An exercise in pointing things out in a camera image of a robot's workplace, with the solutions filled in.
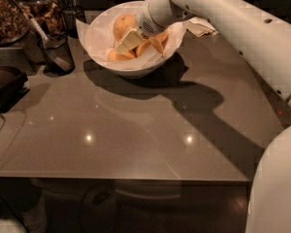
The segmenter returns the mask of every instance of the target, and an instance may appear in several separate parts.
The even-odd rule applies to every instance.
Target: white robotic arm
[[[150,36],[203,17],[291,107],[291,24],[243,0],[145,0],[136,22]]]

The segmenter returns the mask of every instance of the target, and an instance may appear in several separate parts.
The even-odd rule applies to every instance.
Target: white bowl
[[[125,78],[143,77],[163,65],[176,52],[186,31],[182,22],[169,26],[163,56],[150,48],[136,59],[109,61],[108,52],[115,45],[114,21],[122,14],[133,15],[143,4],[143,1],[134,1],[114,6],[97,16],[90,25],[77,20],[79,39],[88,55],[99,65]]]

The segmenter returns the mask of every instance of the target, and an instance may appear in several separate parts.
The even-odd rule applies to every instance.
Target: glass jar
[[[66,32],[59,0],[17,0],[19,6],[37,21],[46,23],[49,34]]]
[[[28,22],[15,2],[0,0],[0,46],[19,40],[28,30]]]

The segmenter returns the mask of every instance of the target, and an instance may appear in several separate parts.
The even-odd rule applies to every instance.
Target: bread
[[[119,54],[116,50],[111,49],[108,53],[108,60],[110,60],[110,61],[129,60],[129,59],[133,59],[133,58],[136,58],[136,55],[132,50],[127,51],[124,54]]]
[[[139,57],[144,54],[147,48],[153,45],[154,48],[160,53],[163,54],[164,47],[162,43],[157,40],[155,37],[149,37],[148,39],[144,40],[140,45],[136,47],[136,56]]]
[[[140,45],[136,47],[136,56],[139,57],[144,54],[147,48],[151,45],[151,41],[149,39],[145,39]]]
[[[151,44],[154,46],[154,48],[161,54],[164,52],[164,47],[162,43],[156,38],[156,37],[150,37],[148,40],[151,42]]]
[[[164,43],[167,39],[168,36],[168,29],[165,29],[165,31],[163,31],[162,33],[159,33],[157,35],[155,35],[154,37],[160,41],[161,43]]]
[[[119,41],[129,27],[137,27],[135,16],[130,14],[123,14],[117,17],[113,24],[113,35],[115,39]]]

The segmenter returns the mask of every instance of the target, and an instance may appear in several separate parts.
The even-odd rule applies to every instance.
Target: table
[[[75,71],[41,67],[0,116],[0,177],[251,182],[282,131],[245,60],[186,33],[152,74],[123,79],[69,39]]]

